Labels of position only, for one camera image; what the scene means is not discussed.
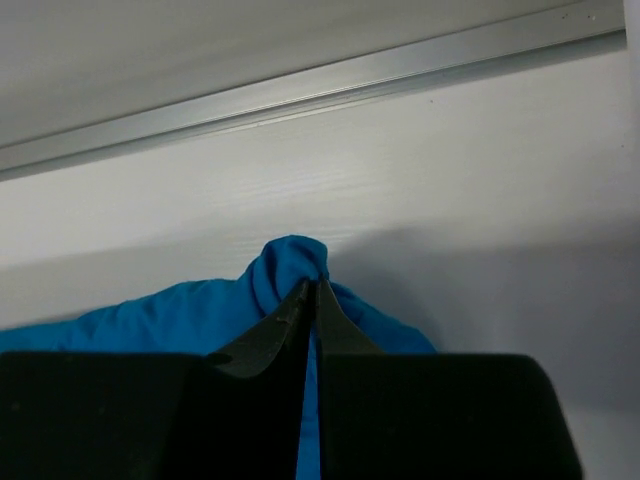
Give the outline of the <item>blue t shirt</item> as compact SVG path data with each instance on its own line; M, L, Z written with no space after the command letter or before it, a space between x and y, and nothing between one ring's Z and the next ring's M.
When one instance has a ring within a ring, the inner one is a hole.
M158 293L90 311L76 319L1 331L7 351L172 352L204 355L272 313L302 279L329 278L320 241L289 235L269 241L236 280L188 281ZM341 309L392 354L433 354L416 328L331 283ZM296 479L320 479L316 351L309 347Z

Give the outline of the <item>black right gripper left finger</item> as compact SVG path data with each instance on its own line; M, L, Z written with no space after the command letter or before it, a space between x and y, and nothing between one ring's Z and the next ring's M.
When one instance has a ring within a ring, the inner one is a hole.
M294 478L310 300L207 355L4 353L2 477Z

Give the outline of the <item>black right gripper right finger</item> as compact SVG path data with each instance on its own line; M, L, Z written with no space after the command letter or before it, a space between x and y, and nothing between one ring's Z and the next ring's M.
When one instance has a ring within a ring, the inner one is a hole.
M325 479L579 479L552 382L517 354L390 354L316 287Z

